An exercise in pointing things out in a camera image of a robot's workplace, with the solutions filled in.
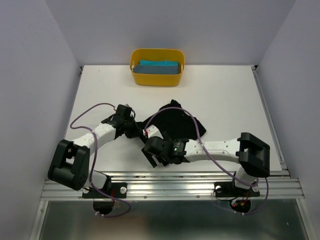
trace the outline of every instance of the yellow plastic container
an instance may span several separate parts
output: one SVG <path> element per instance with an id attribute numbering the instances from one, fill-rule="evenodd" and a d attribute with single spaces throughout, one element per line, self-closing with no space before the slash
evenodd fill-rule
<path id="1" fill-rule="evenodd" d="M 179 63 L 179 74 L 142 74 L 135 73 L 133 68 L 140 60 L 148 61 L 175 61 Z M 148 86 L 177 86 L 185 67 L 184 54 L 176 49 L 140 48 L 132 53 L 130 70 L 134 81 L 139 85 Z"/>

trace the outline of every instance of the black garment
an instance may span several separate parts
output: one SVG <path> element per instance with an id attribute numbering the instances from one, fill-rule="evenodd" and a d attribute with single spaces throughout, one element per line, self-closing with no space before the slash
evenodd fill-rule
<path id="1" fill-rule="evenodd" d="M 171 103 L 161 107 L 159 110 L 169 107 L 182 108 L 180 103 L 172 99 Z M 148 117 L 143 122 L 137 122 L 138 126 L 141 129 L 144 129 L 151 117 L 152 116 Z M 202 137 L 207 130 L 197 119 L 195 120 L 199 128 L 200 137 Z M 150 125 L 155 125 L 161 133 L 166 132 L 172 140 L 197 139 L 197 132 L 194 121 L 188 114 L 181 110 L 169 109 L 162 111 L 152 120 Z"/>

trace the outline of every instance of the gray wall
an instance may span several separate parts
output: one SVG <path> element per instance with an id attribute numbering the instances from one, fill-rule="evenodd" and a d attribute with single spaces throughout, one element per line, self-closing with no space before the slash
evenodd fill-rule
<path id="1" fill-rule="evenodd" d="M 29 239 L 79 66 L 44 0 L 2 0 L 0 32 L 0 238 Z"/>
<path id="2" fill-rule="evenodd" d="M 320 1 L 297 0 L 258 74 L 286 163 L 320 228 Z"/>
<path id="3" fill-rule="evenodd" d="M 84 64 L 129 64 L 137 48 L 178 48 L 189 64 L 257 64 L 294 0 L 46 0 Z"/>

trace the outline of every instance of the blue cloth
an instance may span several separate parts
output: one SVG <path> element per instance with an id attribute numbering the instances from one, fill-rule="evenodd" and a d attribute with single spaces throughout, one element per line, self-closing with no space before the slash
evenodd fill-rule
<path id="1" fill-rule="evenodd" d="M 179 66 L 148 66 L 137 65 L 133 68 L 136 74 L 179 74 Z"/>
<path id="2" fill-rule="evenodd" d="M 143 66 L 179 66 L 179 63 L 177 61 L 140 60 L 139 65 L 143 65 Z"/>

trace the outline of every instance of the white table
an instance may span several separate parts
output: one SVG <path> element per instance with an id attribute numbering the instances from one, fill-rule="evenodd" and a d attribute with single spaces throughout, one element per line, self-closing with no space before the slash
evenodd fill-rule
<path id="1" fill-rule="evenodd" d="M 70 121 L 97 103 L 129 104 L 136 120 L 143 121 L 171 99 L 177 100 L 206 128 L 203 141 L 229 140 L 249 132 L 270 145 L 270 170 L 281 171 L 263 104 L 250 66 L 187 65 L 180 85 L 175 87 L 136 85 L 128 65 L 86 65 L 77 90 Z M 95 128 L 113 113 L 99 106 L 75 124 Z M 85 130 L 68 128 L 72 140 Z M 104 172 L 219 172 L 211 161 L 170 164 L 153 168 L 141 152 L 143 143 L 121 136 L 98 151 L 95 170 Z M 239 165 L 221 162 L 228 171 Z"/>

